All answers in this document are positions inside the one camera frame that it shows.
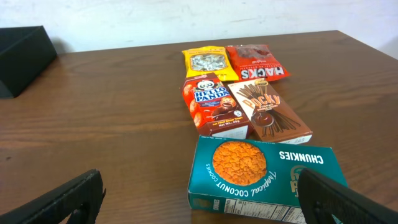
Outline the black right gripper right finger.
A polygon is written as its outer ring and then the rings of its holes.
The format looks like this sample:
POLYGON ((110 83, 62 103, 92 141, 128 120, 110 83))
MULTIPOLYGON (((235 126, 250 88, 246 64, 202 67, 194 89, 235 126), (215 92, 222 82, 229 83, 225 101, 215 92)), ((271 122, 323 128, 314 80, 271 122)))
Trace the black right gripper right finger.
POLYGON ((397 212, 308 168, 298 179, 298 200, 308 224, 397 223, 397 212))

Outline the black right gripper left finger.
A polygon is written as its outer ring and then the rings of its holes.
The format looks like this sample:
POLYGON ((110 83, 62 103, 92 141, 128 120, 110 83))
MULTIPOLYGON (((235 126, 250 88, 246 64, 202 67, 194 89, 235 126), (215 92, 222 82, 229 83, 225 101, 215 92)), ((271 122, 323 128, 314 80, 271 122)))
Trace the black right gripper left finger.
POLYGON ((94 224, 105 196, 100 171, 89 170, 40 197, 1 215, 1 223, 94 224))

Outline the teal Chunkies cookie box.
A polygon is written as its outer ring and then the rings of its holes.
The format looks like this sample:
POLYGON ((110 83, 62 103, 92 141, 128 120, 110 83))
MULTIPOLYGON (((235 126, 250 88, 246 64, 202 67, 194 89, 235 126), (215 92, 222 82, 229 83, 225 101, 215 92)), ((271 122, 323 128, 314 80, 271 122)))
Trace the teal Chunkies cookie box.
POLYGON ((330 147, 200 136, 188 183, 194 210, 305 223, 298 180, 313 169, 347 182, 330 147))

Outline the red Hello Panda box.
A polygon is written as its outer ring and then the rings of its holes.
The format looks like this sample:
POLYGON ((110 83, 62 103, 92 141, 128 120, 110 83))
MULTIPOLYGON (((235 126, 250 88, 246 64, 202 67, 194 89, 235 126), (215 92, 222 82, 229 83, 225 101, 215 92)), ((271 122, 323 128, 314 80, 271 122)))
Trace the red Hello Panda box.
POLYGON ((252 133, 248 117, 215 73, 186 78, 182 96, 199 134, 246 139, 252 133))

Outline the brown Pocky box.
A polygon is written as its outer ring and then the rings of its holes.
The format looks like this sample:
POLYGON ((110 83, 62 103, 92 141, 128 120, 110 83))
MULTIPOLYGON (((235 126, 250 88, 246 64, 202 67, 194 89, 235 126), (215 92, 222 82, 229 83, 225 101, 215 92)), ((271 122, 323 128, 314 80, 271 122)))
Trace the brown Pocky box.
POLYGON ((309 142, 313 132, 263 78, 228 85, 259 140, 284 144, 309 142))

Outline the dark green box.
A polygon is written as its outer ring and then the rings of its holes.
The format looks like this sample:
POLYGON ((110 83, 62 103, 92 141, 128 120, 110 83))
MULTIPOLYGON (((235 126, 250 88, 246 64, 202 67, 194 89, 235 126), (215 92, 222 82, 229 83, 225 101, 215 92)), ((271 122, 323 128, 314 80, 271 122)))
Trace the dark green box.
POLYGON ((16 98, 57 57, 43 26, 1 29, 1 98, 16 98))

